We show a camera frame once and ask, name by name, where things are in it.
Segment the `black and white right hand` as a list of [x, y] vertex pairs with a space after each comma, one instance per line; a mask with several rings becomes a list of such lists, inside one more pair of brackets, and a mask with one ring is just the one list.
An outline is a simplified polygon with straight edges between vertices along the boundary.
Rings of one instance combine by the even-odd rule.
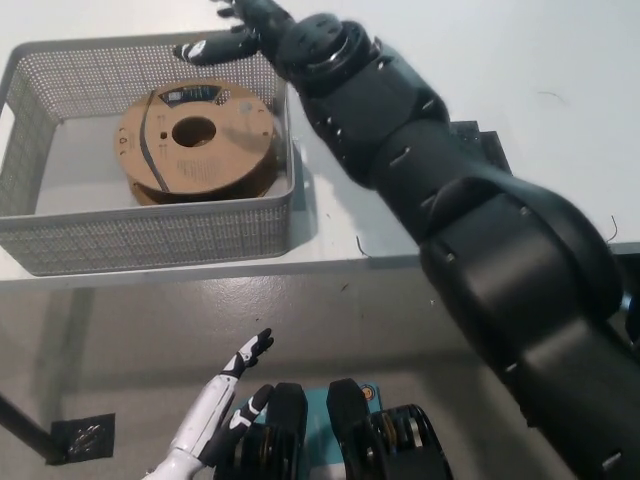
[[346, 24], [320, 13], [295, 20], [275, 1], [227, 1], [218, 16], [238, 26], [192, 43], [173, 55], [195, 66], [212, 66], [263, 55], [283, 75], [333, 60], [347, 42]]

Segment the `white and black left hand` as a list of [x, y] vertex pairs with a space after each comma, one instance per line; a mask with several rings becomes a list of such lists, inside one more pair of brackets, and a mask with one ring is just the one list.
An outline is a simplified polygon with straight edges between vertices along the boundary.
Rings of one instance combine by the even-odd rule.
[[247, 341], [201, 390], [183, 419], [169, 450], [180, 450], [198, 457], [214, 435], [235, 396], [236, 385], [246, 369], [274, 343], [267, 328]]

